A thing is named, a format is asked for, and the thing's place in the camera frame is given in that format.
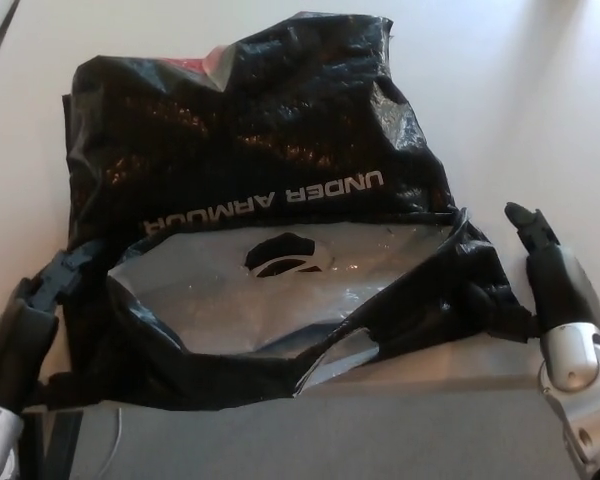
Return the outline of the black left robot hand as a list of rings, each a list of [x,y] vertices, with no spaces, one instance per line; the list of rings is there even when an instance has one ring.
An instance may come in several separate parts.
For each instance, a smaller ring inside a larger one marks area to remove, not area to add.
[[[20,355],[18,383],[24,400],[35,389],[58,332],[57,308],[86,288],[88,277],[102,261],[106,249],[106,242],[97,239],[72,250],[60,250],[34,277],[23,280],[23,289],[16,296],[16,352]]]

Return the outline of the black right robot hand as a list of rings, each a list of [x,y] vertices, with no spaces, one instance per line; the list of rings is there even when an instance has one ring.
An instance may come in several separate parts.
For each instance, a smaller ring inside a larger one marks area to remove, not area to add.
[[[599,297],[581,263],[560,243],[543,213],[509,202],[505,215],[527,251],[526,275],[535,311],[493,298],[469,283],[465,298],[478,310],[478,321],[487,334],[525,343],[571,323],[591,324],[600,334]]]

